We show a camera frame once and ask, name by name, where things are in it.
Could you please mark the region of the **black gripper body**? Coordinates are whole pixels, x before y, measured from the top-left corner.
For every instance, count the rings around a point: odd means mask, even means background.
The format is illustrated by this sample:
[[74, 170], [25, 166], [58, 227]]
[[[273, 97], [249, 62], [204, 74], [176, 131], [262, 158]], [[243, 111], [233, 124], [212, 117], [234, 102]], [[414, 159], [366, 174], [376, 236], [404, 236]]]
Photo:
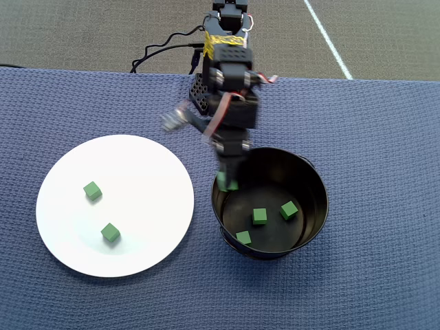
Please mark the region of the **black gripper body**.
[[250, 147], [249, 130], [256, 126], [259, 99], [254, 93], [219, 93], [208, 96], [206, 139], [221, 157], [240, 157]]

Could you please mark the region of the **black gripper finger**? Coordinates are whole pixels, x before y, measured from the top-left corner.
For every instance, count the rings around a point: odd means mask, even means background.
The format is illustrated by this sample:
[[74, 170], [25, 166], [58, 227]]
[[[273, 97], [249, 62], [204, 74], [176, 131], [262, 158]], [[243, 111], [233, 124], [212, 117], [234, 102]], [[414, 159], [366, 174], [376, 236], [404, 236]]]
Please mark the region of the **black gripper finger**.
[[238, 190], [237, 169], [241, 156], [219, 158], [219, 189], [220, 191]]

